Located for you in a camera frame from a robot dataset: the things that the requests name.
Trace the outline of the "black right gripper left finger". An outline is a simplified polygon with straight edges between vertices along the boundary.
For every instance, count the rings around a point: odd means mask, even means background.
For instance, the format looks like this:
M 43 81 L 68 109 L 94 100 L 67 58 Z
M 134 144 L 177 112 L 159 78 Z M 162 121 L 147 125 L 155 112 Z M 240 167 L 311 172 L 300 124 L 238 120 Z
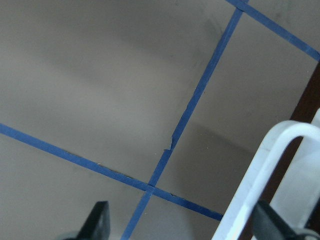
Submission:
M 111 232 L 108 201 L 95 203 L 78 233 L 79 240 L 108 240 Z

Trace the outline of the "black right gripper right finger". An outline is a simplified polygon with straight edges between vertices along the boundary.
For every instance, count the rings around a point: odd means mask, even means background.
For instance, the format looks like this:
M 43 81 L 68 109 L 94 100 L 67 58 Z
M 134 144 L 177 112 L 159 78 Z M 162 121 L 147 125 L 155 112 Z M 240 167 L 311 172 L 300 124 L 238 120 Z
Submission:
M 259 200 L 252 211 L 252 234 L 257 240 L 303 240 L 303 234 L 297 234 L 263 200 Z

